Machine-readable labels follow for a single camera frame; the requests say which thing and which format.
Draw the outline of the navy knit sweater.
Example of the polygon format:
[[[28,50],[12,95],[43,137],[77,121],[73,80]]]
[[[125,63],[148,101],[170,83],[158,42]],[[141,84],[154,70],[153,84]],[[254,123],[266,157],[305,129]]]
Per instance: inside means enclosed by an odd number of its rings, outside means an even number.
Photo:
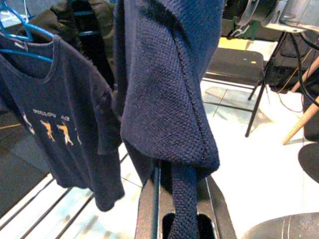
[[[116,0],[114,107],[142,183],[171,165],[167,239],[199,239],[197,182],[219,167],[200,82],[218,46],[224,0]]]

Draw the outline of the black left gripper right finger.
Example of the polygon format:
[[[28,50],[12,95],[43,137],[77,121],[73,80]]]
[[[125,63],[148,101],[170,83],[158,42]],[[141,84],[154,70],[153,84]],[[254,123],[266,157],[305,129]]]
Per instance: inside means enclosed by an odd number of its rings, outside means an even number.
[[[197,184],[199,239],[237,239],[220,188],[209,176]]]

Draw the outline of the navy printed t-shirt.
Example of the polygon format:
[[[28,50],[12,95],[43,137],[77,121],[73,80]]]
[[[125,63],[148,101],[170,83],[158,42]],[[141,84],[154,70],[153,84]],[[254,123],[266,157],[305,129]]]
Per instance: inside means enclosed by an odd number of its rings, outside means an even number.
[[[0,99],[34,137],[58,185],[90,189],[101,211],[123,197],[112,89],[60,36],[39,44],[0,33]]]

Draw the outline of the white chair with wooden legs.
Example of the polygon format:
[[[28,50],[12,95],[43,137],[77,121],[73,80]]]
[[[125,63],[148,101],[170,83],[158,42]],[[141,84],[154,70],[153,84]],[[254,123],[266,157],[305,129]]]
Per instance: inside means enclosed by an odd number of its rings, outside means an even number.
[[[306,79],[319,67],[319,56],[311,64],[311,66],[304,72],[302,79],[299,80],[299,83],[295,84],[292,88],[292,92],[295,92],[298,87],[301,87],[304,91],[304,94],[308,94],[304,82]],[[304,112],[299,121],[293,126],[287,136],[283,139],[282,144],[286,145],[290,139],[319,111],[319,95],[316,97],[314,102],[309,106],[309,108]]]

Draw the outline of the black jacket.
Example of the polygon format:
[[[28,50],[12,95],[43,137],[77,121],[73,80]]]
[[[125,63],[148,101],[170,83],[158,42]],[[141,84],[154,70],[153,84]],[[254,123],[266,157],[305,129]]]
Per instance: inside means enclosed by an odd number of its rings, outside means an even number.
[[[62,0],[31,19],[92,61],[108,85],[116,81],[113,62],[113,10],[105,0]]]

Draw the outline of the blue plastic hanger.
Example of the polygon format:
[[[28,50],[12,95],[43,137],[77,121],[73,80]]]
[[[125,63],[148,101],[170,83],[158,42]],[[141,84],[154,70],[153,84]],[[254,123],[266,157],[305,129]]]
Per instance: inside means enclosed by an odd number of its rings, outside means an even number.
[[[33,42],[33,37],[32,37],[32,34],[31,34],[31,29],[39,32],[39,33],[42,33],[44,35],[46,35],[47,37],[53,39],[54,38],[54,35],[36,25],[33,25],[31,23],[29,23],[29,10],[26,6],[26,2],[25,0],[22,0],[23,2],[23,6],[24,6],[24,11],[25,11],[25,18],[23,18],[15,9],[13,9],[12,7],[8,6],[6,3],[5,3],[5,0],[0,0],[0,13],[2,11],[7,11],[11,14],[13,14],[14,16],[17,17],[17,19],[21,22],[22,26],[24,27],[24,30],[26,32],[26,36],[23,36],[23,35],[16,35],[16,34],[11,34],[9,32],[7,32],[7,30],[5,29],[1,19],[0,19],[0,30],[2,31],[4,37],[6,38],[9,38],[9,39],[12,39],[12,40],[19,40],[19,41],[23,41],[24,43],[26,42]],[[4,49],[4,48],[0,48],[0,52],[2,53],[7,53],[7,54],[15,54],[15,55],[22,55],[22,56],[27,56],[27,57],[32,57],[32,58],[35,58],[37,60],[42,60],[42,61],[45,61],[45,62],[49,62],[49,63],[52,63],[52,59],[48,58],[48,57],[44,57],[44,56],[41,56],[41,55],[37,55],[37,54],[34,54],[34,53],[30,53],[27,49],[27,46],[24,44],[22,46],[22,48],[25,50],[25,51],[17,51],[17,50],[12,50],[12,49]]]

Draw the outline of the black folding chair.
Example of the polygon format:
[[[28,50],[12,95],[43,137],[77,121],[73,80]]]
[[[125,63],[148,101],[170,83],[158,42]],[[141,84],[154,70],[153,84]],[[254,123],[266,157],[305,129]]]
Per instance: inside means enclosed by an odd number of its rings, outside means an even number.
[[[216,106],[246,111],[251,113],[245,137],[249,137],[253,122],[263,92],[265,90],[265,64],[264,57],[259,52],[218,48],[208,66],[203,81],[222,85],[249,89],[251,93],[247,101],[251,101],[257,88],[260,88],[256,102],[252,109],[227,105],[223,103],[212,103]]]

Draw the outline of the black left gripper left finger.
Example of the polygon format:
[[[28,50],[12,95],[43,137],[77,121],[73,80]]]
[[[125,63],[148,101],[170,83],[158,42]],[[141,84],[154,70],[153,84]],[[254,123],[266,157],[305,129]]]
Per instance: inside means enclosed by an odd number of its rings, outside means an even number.
[[[174,216],[171,164],[159,161],[140,194],[135,239],[168,239]]]

